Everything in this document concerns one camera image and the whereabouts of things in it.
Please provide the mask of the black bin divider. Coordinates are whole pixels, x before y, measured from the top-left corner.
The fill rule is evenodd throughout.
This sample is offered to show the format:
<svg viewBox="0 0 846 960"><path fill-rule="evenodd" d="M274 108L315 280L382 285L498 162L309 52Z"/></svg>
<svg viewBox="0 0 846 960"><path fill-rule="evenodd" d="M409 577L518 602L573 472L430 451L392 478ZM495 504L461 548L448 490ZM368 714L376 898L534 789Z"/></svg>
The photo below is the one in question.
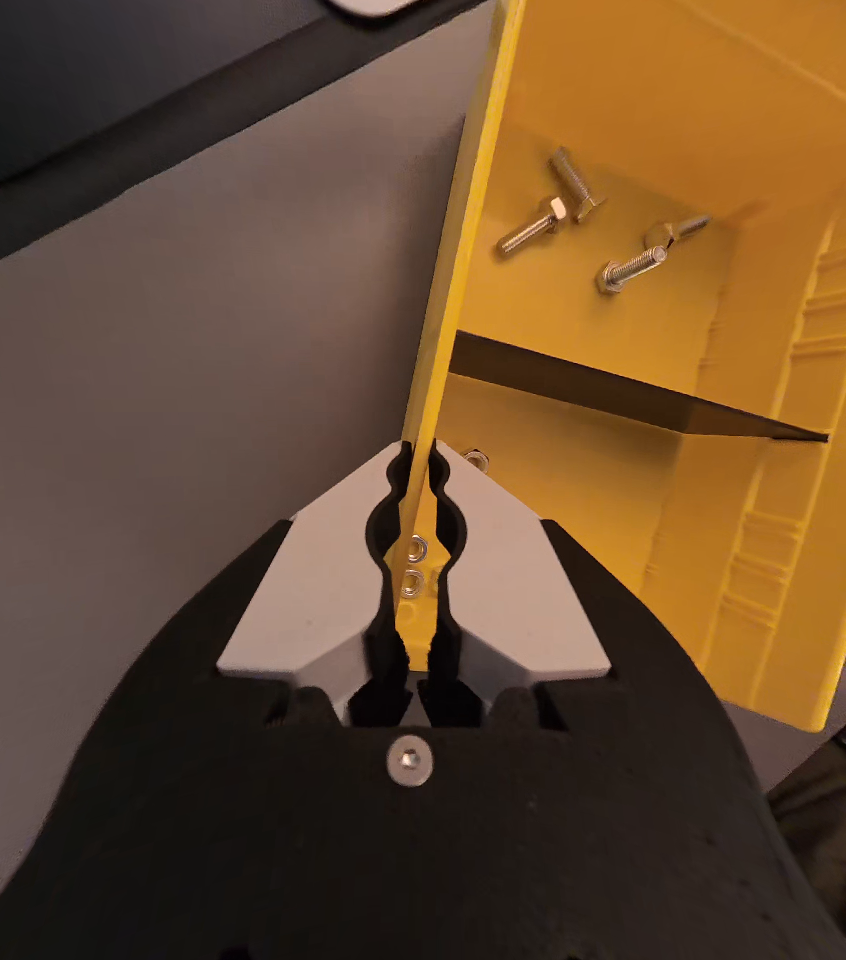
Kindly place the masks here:
<svg viewBox="0 0 846 960"><path fill-rule="evenodd" d="M829 441L825 433L465 331L455 334L450 372L687 436Z"/></svg>

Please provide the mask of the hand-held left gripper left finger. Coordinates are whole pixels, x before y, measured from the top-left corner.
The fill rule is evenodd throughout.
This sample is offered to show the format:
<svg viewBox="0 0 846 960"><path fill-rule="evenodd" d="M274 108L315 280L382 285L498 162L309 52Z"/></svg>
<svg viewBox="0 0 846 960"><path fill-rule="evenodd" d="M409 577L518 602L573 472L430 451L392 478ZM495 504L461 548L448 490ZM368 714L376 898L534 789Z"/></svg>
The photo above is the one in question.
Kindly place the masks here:
<svg viewBox="0 0 846 960"><path fill-rule="evenodd" d="M216 662L229 678L316 688L339 721L373 671L365 637L393 613L392 582L371 518L399 508L410 442L385 447L299 510Z"/></svg>

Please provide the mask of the dark desk mat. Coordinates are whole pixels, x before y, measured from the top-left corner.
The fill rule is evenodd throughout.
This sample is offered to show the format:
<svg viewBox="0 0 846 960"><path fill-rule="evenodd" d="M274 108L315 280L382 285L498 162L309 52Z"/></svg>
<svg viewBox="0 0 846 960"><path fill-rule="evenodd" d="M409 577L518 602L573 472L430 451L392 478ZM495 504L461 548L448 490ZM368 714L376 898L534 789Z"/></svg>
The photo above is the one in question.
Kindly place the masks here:
<svg viewBox="0 0 846 960"><path fill-rule="evenodd" d="M341 17L328 2L0 1L0 180Z"/></svg>

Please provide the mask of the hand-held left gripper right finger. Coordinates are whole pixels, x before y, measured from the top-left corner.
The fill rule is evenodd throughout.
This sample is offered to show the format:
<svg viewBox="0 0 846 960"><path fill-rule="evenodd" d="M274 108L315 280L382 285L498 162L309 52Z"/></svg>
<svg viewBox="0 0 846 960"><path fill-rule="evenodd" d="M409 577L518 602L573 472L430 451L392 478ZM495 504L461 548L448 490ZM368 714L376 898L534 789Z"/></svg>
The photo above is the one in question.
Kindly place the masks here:
<svg viewBox="0 0 846 960"><path fill-rule="evenodd" d="M429 454L437 578L427 716L477 727L506 690L603 678L611 663L541 518L436 440Z"/></svg>

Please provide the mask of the yellow plastic bin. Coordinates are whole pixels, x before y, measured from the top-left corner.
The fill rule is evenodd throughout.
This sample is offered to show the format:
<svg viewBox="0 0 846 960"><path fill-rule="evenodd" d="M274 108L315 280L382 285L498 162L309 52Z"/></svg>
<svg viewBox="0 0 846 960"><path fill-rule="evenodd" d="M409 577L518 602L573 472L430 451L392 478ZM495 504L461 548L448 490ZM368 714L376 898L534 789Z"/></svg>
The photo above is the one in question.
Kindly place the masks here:
<svg viewBox="0 0 846 960"><path fill-rule="evenodd" d="M846 661L846 2L497 2L404 436L563 526L717 696L821 731ZM566 147L605 203L570 217ZM561 197L568 218L496 244ZM619 294L659 221L702 231ZM465 331L829 436L687 436L450 372Z"/></svg>

